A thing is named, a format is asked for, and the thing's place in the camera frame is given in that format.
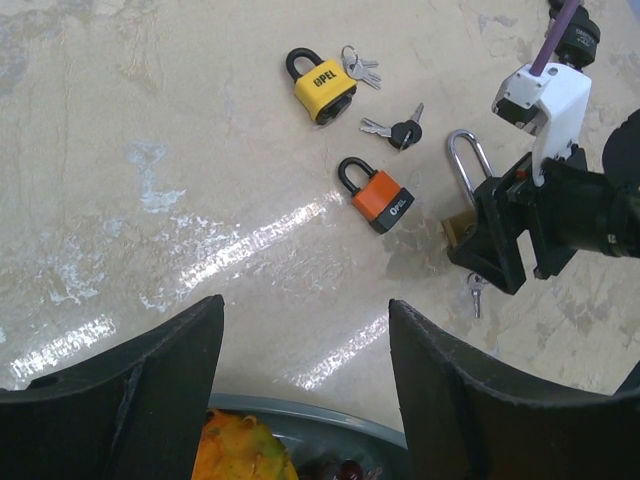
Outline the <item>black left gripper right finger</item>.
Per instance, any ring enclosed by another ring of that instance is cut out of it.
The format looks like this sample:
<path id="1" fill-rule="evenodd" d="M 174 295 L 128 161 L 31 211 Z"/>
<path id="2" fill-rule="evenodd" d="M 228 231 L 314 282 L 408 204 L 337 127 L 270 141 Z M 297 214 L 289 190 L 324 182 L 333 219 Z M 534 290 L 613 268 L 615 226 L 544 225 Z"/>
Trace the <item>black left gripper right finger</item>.
<path id="1" fill-rule="evenodd" d="M 639 370 L 611 395 L 503 363 L 392 300 L 390 354 L 418 479 L 636 479 Z"/>

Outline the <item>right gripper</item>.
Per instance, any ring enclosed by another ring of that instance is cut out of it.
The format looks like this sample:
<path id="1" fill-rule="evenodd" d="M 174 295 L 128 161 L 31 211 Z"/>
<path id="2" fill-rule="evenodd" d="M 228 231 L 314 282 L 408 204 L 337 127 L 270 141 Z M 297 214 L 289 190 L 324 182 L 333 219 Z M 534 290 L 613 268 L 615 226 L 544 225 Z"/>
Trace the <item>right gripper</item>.
<path id="1" fill-rule="evenodd" d="M 585 150 L 574 146 L 566 159 L 545 160 L 542 173 L 538 187 L 527 154 L 477 187 L 470 224 L 449 247 L 451 262 L 513 295 L 526 281 L 518 246 L 525 232 L 537 262 L 534 276 L 541 280 L 558 275 L 579 250 L 613 256 L 615 189 L 603 174 L 587 170 Z"/>

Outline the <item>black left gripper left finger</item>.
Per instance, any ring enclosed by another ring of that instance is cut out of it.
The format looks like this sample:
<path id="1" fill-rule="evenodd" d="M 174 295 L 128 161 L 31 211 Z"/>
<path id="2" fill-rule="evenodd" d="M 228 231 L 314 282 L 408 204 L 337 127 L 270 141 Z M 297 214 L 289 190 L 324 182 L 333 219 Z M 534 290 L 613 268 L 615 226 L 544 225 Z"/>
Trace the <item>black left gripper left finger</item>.
<path id="1" fill-rule="evenodd" d="M 4 479 L 188 479 L 219 359 L 204 298 L 88 360 L 1 393 Z"/>

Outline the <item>brass padlock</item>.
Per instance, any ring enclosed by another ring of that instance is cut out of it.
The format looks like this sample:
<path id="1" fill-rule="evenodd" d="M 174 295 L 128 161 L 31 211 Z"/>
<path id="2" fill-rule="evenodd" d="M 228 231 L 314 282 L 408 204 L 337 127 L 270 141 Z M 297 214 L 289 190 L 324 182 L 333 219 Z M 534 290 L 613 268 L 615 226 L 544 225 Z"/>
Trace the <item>brass padlock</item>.
<path id="1" fill-rule="evenodd" d="M 459 175 L 464 193 L 466 194 L 468 203 L 471 205 L 469 210 L 449 217 L 442 222 L 445 235 L 451 248 L 460 245 L 462 241 L 470 235 L 476 222 L 476 206 L 474 199 L 475 188 L 456 149 L 456 141 L 458 139 L 464 139 L 470 144 L 475 153 L 476 159 L 482 168 L 485 178 L 488 179 L 494 176 L 492 166 L 476 135 L 466 129 L 457 129 L 449 134 L 446 143 L 448 159 L 450 160 L 454 171 Z"/>

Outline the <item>silver keys of brass padlock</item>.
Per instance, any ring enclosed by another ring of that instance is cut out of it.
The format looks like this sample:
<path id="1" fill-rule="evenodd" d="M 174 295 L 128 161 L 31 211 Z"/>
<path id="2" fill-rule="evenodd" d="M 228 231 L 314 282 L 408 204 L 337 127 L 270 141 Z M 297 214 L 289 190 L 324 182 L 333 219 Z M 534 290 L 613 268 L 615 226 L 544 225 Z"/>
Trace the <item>silver keys of brass padlock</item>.
<path id="1" fill-rule="evenodd" d="M 476 318 L 482 317 L 481 294 L 483 288 L 488 284 L 489 282 L 484 277 L 475 272 L 471 272 L 467 277 L 467 285 L 472 296 L 474 315 Z"/>

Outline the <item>black-headed keys of orange padlock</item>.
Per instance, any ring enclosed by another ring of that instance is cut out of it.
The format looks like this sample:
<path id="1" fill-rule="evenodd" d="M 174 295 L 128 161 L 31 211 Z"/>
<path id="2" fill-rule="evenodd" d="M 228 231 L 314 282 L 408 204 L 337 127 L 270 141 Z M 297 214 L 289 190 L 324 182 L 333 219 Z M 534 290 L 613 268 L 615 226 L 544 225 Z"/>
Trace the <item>black-headed keys of orange padlock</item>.
<path id="1" fill-rule="evenodd" d="M 359 130 L 369 134 L 376 134 L 385 138 L 389 144 L 398 151 L 404 151 L 419 142 L 423 135 L 420 125 L 424 104 L 420 103 L 413 115 L 405 121 L 385 127 L 371 119 L 363 118 Z"/>

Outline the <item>orange padlock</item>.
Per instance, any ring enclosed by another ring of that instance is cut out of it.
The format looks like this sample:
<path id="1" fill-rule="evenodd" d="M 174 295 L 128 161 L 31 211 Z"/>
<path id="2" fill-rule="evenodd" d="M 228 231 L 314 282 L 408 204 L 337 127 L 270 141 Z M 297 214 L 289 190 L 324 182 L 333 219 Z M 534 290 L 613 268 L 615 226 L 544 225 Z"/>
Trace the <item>orange padlock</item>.
<path id="1" fill-rule="evenodd" d="M 348 177 L 347 169 L 358 167 L 367 175 L 368 182 L 357 187 Z M 343 159 L 337 169 L 337 176 L 351 195 L 352 205 L 379 234 L 388 232 L 413 204 L 415 197 L 401 187 L 385 171 L 372 168 L 358 157 Z"/>

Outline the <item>silver keys of yellow padlock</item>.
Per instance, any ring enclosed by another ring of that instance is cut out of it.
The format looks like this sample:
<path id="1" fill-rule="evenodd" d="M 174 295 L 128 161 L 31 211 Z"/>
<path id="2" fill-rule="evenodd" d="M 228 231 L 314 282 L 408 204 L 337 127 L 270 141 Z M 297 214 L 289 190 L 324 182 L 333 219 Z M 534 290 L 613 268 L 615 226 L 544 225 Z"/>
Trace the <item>silver keys of yellow padlock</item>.
<path id="1" fill-rule="evenodd" d="M 352 45 L 345 45 L 341 50 L 341 62 L 346 74 L 356 81 L 361 81 L 375 90 L 381 89 L 381 77 L 375 72 L 379 62 L 363 59 Z"/>

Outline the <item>yellow padlock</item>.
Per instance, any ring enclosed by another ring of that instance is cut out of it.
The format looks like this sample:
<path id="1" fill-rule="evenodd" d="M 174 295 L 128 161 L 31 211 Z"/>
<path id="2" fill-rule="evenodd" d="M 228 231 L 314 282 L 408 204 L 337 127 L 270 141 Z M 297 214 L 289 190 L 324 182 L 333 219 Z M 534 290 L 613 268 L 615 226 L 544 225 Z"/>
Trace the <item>yellow padlock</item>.
<path id="1" fill-rule="evenodd" d="M 301 74 L 296 61 L 306 59 L 313 68 Z M 334 59 L 322 59 L 313 50 L 298 47 L 285 59 L 287 73 L 294 81 L 294 95 L 307 110 L 311 120 L 324 126 L 336 120 L 352 103 L 357 82 L 348 76 Z"/>

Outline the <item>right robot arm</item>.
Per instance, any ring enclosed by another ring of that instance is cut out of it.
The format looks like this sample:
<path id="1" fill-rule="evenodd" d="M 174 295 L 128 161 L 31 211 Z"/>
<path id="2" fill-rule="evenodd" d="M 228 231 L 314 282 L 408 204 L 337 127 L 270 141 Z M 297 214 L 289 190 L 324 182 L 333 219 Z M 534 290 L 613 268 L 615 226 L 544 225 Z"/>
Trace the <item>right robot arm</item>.
<path id="1" fill-rule="evenodd" d="M 477 149 L 484 181 L 466 188 L 470 210 L 443 224 L 449 260 L 510 295 L 526 279 L 523 233 L 541 280 L 581 250 L 639 254 L 639 117 L 612 132 L 601 170 L 591 171 L 578 140 L 592 86 L 584 70 L 594 62 L 600 29 L 578 1 L 552 2 L 549 17 L 535 60 L 502 82 L 492 105 L 533 137 L 531 150 L 499 176 Z"/>

